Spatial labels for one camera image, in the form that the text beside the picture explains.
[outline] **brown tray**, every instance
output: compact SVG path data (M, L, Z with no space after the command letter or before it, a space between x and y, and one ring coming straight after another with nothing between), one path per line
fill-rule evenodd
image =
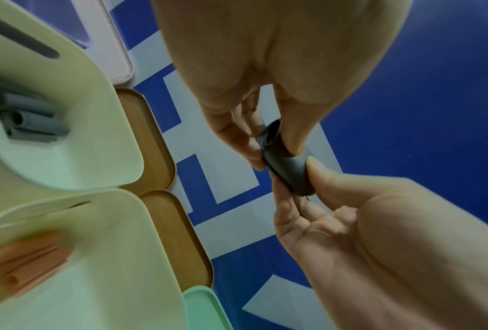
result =
M152 190L167 189L175 179L177 167L164 138L141 94L128 88L116 88L135 139L144 158L144 172L135 182L121 188L137 196Z
M167 191L151 191L140 197L168 255L180 289L213 285L213 264L177 197Z

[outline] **orange tube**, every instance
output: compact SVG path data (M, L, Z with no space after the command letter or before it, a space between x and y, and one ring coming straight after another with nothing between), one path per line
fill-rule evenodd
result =
M15 296L16 298L20 297L23 294L27 293L28 291L32 290L34 287L37 287L39 284L41 284L45 280L47 280L50 277L52 277L53 275L55 275L55 273L59 269L61 269L67 262L68 262L68 260L61 261L60 263L58 263L54 267L48 269L44 273L40 274L39 276L35 277L31 281L22 285L21 287L16 288L16 287L6 287L5 286L3 288L3 291L8 293L11 296Z
M30 261L33 261L33 260L35 260L35 259L37 259L37 258L39 258L39 257L41 257L47 253L53 252L56 249L58 249L57 245L52 245L49 247L45 247L42 250L38 250L34 253L27 254L26 256L23 256L21 258L9 261L9 262L4 263L4 264L0 264L0 279L3 276L8 275L12 271L16 270L20 266L22 266L22 265L24 265Z
M17 243L1 246L0 264L23 257L43 248L56 245L60 242L60 239L61 233L53 232L22 240Z
M32 260L4 276L2 278L3 285L8 288L21 287L46 272L46 270L63 262L72 252L72 248L62 248Z

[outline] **handle cutout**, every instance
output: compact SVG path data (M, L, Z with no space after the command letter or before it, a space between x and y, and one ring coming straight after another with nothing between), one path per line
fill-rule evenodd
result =
M50 59L59 58L59 53L50 46L40 42L39 40L29 36L10 24L0 20L0 35L18 43L19 45L28 48L35 53Z

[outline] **hand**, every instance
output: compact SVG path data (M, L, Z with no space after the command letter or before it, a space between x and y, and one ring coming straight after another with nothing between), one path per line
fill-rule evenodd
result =
M488 226L401 178L314 158L329 214L273 177L276 234L341 330L488 329Z
M263 169L260 87L273 84L282 140L314 128L369 76L411 0L153 0L173 63L215 134Z

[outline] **blue and white surface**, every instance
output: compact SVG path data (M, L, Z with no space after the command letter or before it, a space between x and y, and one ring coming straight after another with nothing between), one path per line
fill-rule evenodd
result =
M274 236L268 173L208 129L149 0L104 2L135 68L130 85L177 162L173 193L212 258L213 289L234 328L332 328ZM278 118L271 88L259 107L266 123ZM336 171L410 177L488 223L488 0L416 0L382 63L308 147Z

